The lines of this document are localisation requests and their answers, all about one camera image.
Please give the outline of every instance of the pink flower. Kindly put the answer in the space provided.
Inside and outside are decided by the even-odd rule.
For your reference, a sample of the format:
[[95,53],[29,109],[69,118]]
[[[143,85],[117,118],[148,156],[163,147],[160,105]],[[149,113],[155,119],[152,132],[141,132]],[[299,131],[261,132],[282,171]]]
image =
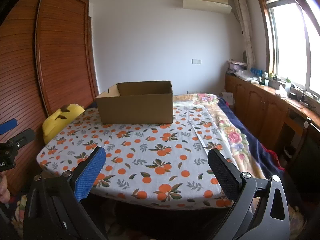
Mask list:
[[233,143],[239,143],[242,141],[240,134],[238,134],[237,132],[229,133],[228,138]]

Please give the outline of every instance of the yellow plush toy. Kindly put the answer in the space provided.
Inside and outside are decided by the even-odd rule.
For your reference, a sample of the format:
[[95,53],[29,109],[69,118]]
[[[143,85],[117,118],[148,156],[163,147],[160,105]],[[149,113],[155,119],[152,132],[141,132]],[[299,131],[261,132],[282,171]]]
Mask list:
[[50,115],[42,124],[43,139],[48,144],[59,132],[84,112],[83,107],[71,104],[63,106]]

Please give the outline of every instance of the white wall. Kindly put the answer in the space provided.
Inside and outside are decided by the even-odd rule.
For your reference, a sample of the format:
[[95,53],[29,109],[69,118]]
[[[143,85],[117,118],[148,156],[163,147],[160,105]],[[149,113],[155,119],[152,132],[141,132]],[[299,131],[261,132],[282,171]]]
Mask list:
[[266,35],[259,0],[246,0],[252,27],[252,49],[256,68],[266,70],[267,50]]
[[[173,93],[220,93],[226,61],[242,59],[233,14],[186,10],[183,0],[94,3],[93,45],[100,91],[118,82],[171,80]],[[191,59],[201,59],[193,65]]]

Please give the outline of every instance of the metal screw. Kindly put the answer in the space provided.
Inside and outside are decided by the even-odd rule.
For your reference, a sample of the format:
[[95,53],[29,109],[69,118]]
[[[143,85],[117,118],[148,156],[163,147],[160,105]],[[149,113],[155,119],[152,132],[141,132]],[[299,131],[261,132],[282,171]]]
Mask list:
[[35,181],[38,181],[39,179],[41,179],[41,175],[39,175],[39,174],[34,177]]
[[65,171],[64,173],[62,173],[63,177],[69,177],[71,175],[71,171]]
[[246,178],[246,179],[250,179],[250,178],[251,178],[251,174],[248,173],[248,172],[243,172],[243,173],[242,173],[242,176],[243,176],[244,178]]
[[273,176],[272,176],[272,179],[273,179],[274,181],[276,181],[276,182],[279,182],[279,181],[280,181],[280,178],[279,178],[279,176],[277,176],[277,175],[273,175]]

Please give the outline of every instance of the navy blue blanket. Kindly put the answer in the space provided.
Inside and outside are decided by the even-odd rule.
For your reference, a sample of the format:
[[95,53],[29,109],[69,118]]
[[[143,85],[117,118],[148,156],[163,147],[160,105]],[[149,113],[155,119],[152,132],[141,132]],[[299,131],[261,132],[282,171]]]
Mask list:
[[299,207],[301,214],[305,219],[308,219],[309,212],[306,210],[305,205],[301,200],[300,194],[298,193],[298,190],[288,173],[282,171],[277,167],[272,156],[264,150],[262,144],[258,141],[258,139],[255,138],[234,115],[231,109],[227,106],[224,99],[219,98],[218,106],[226,114],[230,122],[247,136],[250,153],[259,163],[265,177],[269,179],[272,175],[278,175],[281,178],[287,202],[292,207]]

